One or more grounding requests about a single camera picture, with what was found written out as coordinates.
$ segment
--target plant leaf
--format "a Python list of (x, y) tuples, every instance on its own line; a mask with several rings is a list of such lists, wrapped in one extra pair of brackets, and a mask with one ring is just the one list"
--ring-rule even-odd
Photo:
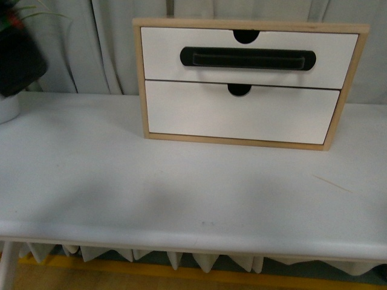
[(43, 3), (42, 0), (37, 0), (37, 2), (39, 2), (41, 4), (41, 6), (43, 6), (44, 8), (46, 8), (48, 11), (51, 11), (51, 9), (49, 9), (46, 4)]
[(36, 8), (35, 5), (23, 6), (23, 7), (20, 7), (20, 8), (16, 8), (16, 11), (21, 11), (21, 10), (25, 10), (25, 9), (35, 9), (35, 8)]
[(61, 17), (65, 17), (65, 18), (68, 18), (68, 19), (69, 19), (69, 17), (67, 17), (66, 15), (59, 14), (59, 13), (53, 13), (53, 12), (36, 12), (36, 13), (30, 14), (30, 15), (24, 16), (24, 17), (21, 18), (20, 20), (24, 20), (24, 19), (26, 19), (26, 18), (30, 18), (30, 17), (33, 17), (33, 16), (41, 15), (41, 14), (56, 15), (56, 16), (61, 16)]

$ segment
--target white curtain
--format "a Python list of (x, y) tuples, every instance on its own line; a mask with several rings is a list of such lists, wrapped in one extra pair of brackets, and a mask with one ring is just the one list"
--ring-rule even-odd
[[(33, 5), (35, 0), (18, 4)], [(47, 7), (66, 17), (39, 15), (25, 20), (47, 57), (49, 69), (30, 89), (51, 92), (138, 94), (132, 32), (134, 17), (277, 19), (312, 22), (371, 24), (371, 33), (349, 95), (352, 103), (387, 104), (387, 1), (386, 0), (46, 0)], [(50, 245), (28, 244), (41, 260)], [(77, 246), (65, 246), (66, 253)], [(108, 251), (82, 247), (85, 260)], [(115, 249), (128, 260), (149, 251)], [(168, 252), (174, 268), (181, 253)], [(205, 272), (218, 255), (194, 254)], [(260, 272), (263, 257), (232, 256), (247, 271)], [(287, 259), (285, 263), (299, 260)], [(361, 274), (376, 264), (329, 262), (350, 274)]]

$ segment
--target scratch on table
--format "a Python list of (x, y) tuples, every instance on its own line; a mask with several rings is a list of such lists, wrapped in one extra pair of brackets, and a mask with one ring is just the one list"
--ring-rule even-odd
[(329, 180), (323, 179), (323, 178), (321, 178), (321, 177), (319, 177), (319, 176), (316, 176), (316, 175), (313, 175), (313, 176), (314, 176), (315, 178), (318, 178), (319, 180), (323, 180), (323, 181), (325, 181), (325, 182), (327, 182), (327, 183), (329, 183), (329, 184), (331, 184), (331, 185), (333, 185), (333, 186), (336, 186), (336, 187), (338, 187), (338, 188), (340, 188), (340, 189), (342, 189), (342, 190), (345, 190), (346, 192), (353, 193), (351, 190), (345, 189), (344, 187), (341, 187), (341, 186), (339, 186), (339, 185), (337, 185), (337, 184), (335, 184), (335, 183), (333, 183), (333, 182), (331, 182), (331, 181), (329, 181)]

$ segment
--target circular cutout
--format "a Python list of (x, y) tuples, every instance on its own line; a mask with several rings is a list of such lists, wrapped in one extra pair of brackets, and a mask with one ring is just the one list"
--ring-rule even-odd
[(234, 38), (241, 44), (252, 43), (259, 34), (259, 30), (233, 30)]
[(227, 89), (229, 89), (229, 92), (235, 97), (243, 97), (244, 95), (247, 95), (250, 92), (251, 88), (251, 85), (245, 85), (241, 83), (227, 84)]

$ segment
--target potted plant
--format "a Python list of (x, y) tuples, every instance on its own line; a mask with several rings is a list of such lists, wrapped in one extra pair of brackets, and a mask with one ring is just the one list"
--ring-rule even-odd
[[(40, 11), (21, 18), (21, 10), (36, 6), (15, 8), (17, 2), (0, 0), (0, 124), (18, 115), (17, 94), (47, 71), (47, 63), (22, 20), (45, 13), (56, 14)], [(41, 0), (37, 2), (46, 8)]]

